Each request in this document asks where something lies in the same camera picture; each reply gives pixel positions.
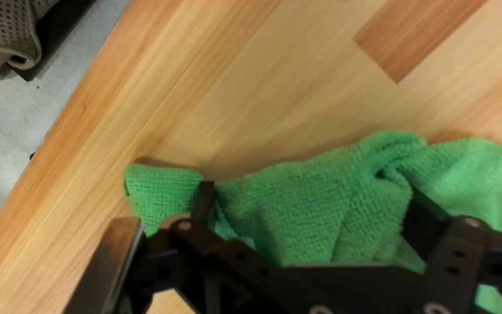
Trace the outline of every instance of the gray floor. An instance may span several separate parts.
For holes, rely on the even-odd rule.
[[[0,80],[0,206],[129,0],[96,0],[34,80]]]

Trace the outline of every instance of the green towel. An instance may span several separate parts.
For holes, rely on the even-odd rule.
[[[187,211],[201,180],[190,169],[129,166],[126,194],[145,232]],[[480,138],[427,145],[398,131],[218,182],[213,229],[281,267],[387,262],[420,272],[424,262],[401,239],[412,187],[448,213],[502,232],[502,145]],[[502,312],[492,288],[478,292],[478,304]]]

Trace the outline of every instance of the wooden table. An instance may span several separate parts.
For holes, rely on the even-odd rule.
[[[502,2],[133,0],[0,211],[0,312],[60,312],[129,162],[232,178],[375,129],[502,142]]]

